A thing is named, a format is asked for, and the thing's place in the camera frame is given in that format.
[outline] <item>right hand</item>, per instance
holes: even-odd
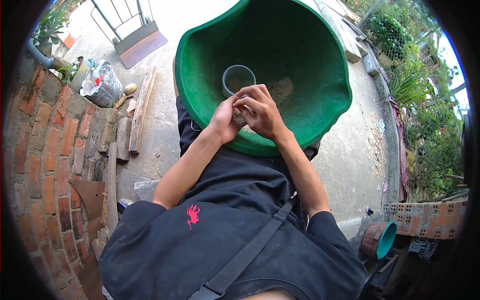
[[[277,143],[289,130],[283,123],[275,101],[270,96],[266,86],[264,84],[247,86],[235,95],[241,97],[245,94],[252,95],[255,99],[249,96],[239,98],[233,103],[233,107],[240,110],[250,129]],[[244,105],[252,109],[253,115]]]

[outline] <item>fence post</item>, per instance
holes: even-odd
[[[382,3],[382,0],[377,0],[368,10],[366,13],[363,14],[363,16],[360,18],[360,21],[357,23],[357,27],[360,29],[363,29],[363,25],[365,24],[365,21],[367,21],[372,14],[374,10],[378,8],[378,6]]]

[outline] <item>green plastic basin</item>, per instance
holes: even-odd
[[[185,108],[205,128],[222,95],[226,68],[250,68],[258,84],[279,86],[277,106],[302,149],[330,130],[352,101],[342,46],[327,22],[297,0],[240,0],[221,16],[187,31],[175,59],[175,77]],[[277,156],[274,143],[240,131],[227,144],[258,156]]]

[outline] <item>brick wall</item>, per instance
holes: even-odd
[[[430,203],[384,203],[389,221],[397,222],[397,234],[451,240],[457,237],[467,200]]]
[[[118,112],[99,108],[25,57],[4,128],[11,207],[34,265],[64,299],[85,299],[86,210],[69,179],[101,181]]]

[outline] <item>hand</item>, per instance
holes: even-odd
[[[239,133],[241,126],[232,121],[232,104],[238,99],[237,96],[231,96],[222,101],[213,113],[210,123],[205,130],[210,130],[217,134],[223,144],[232,141]]]
[[[252,95],[255,99],[249,96],[240,98],[235,101],[233,107],[240,110],[241,115],[253,131],[277,143],[289,130],[283,123],[275,101],[266,86],[264,84],[247,86],[239,90],[236,96],[241,97],[245,94]],[[253,115],[244,105],[252,109]]]

